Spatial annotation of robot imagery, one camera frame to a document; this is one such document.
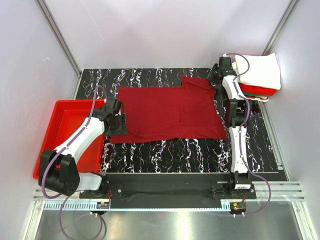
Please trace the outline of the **dark red t-shirt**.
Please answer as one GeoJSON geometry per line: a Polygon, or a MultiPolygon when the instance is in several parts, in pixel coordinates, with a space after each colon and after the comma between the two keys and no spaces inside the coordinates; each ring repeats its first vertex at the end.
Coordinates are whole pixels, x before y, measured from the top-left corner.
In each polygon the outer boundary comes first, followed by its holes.
{"type": "Polygon", "coordinates": [[[227,133],[214,104],[209,80],[182,76],[181,86],[120,87],[127,134],[112,144],[138,144],[180,139],[226,140],[227,133]]]}

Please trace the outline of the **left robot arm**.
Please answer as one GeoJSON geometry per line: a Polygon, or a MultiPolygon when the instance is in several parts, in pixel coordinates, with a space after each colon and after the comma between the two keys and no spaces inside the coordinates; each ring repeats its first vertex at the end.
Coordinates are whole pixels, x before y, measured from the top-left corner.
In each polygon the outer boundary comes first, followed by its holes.
{"type": "Polygon", "coordinates": [[[127,134],[124,103],[108,98],[104,105],[91,107],[80,127],[55,149],[46,149],[40,156],[38,184],[42,194],[51,199],[47,190],[70,197],[75,192],[90,191],[103,198],[108,186],[102,175],[93,172],[81,173],[77,164],[87,148],[100,136],[113,137],[127,134]]]}

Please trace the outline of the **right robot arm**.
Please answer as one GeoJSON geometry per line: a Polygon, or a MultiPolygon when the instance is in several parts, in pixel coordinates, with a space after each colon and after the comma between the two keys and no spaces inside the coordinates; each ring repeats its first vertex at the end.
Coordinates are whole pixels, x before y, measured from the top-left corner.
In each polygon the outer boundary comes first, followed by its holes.
{"type": "Polygon", "coordinates": [[[219,90],[225,89],[228,106],[224,122],[231,140],[230,178],[221,192],[231,198],[242,199],[251,188],[251,177],[247,161],[246,134],[252,102],[246,98],[239,84],[240,73],[232,66],[231,54],[219,58],[208,79],[216,84],[219,90]]]}

